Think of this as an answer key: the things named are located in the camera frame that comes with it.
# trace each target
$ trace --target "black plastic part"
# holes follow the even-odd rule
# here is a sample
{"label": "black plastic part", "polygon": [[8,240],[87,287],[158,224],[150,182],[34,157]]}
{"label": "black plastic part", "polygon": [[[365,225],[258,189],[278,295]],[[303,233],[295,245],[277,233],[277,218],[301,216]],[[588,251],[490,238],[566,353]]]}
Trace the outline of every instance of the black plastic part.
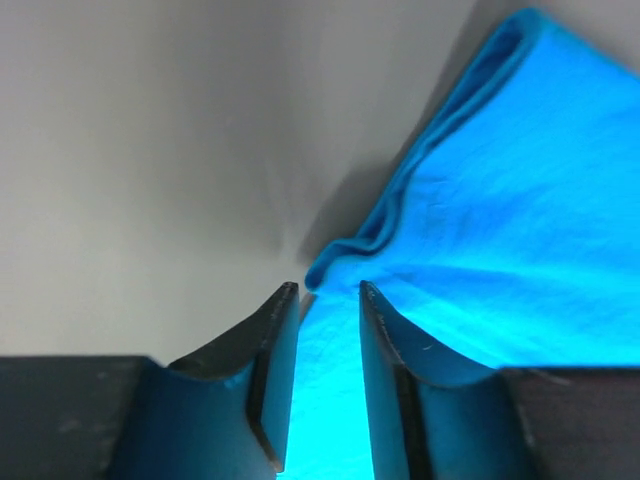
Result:
{"label": "black plastic part", "polygon": [[297,292],[284,284],[169,368],[146,357],[0,358],[0,478],[274,479]]}
{"label": "black plastic part", "polygon": [[491,370],[360,291],[378,480],[638,479],[640,370]]}

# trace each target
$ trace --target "blue cloth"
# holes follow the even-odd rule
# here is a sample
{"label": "blue cloth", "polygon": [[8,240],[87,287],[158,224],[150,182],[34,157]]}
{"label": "blue cloth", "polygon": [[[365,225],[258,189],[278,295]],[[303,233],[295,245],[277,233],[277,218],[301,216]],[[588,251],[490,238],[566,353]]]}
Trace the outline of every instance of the blue cloth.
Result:
{"label": "blue cloth", "polygon": [[467,68],[306,283],[286,479],[373,478],[358,284],[491,367],[640,364],[640,83],[536,10]]}

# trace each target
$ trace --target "gray background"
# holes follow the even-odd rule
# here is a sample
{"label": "gray background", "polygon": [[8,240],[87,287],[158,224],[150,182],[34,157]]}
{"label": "gray background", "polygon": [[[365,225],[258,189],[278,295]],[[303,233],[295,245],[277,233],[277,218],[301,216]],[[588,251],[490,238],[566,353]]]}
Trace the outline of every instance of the gray background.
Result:
{"label": "gray background", "polygon": [[[301,281],[515,8],[475,3],[0,1],[0,353],[167,361]],[[640,67],[640,2],[546,3]]]}

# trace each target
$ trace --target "blue fabric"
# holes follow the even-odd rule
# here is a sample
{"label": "blue fabric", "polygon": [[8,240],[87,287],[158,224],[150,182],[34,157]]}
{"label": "blue fabric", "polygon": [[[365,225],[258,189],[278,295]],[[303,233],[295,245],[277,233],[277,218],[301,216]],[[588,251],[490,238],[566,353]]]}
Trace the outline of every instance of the blue fabric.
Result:
{"label": "blue fabric", "polygon": [[507,19],[308,273],[282,478],[373,478],[361,280],[491,367],[640,364],[639,155],[637,78],[538,11]]}

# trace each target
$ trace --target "towel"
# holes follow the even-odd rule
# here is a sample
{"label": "towel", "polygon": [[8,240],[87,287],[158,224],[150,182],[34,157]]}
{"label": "towel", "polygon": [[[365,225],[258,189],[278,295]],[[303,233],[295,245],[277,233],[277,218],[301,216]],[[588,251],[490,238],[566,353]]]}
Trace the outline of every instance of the towel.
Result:
{"label": "towel", "polygon": [[371,479],[358,284],[490,367],[640,364],[640,83],[543,13],[484,44],[306,277],[285,479]]}

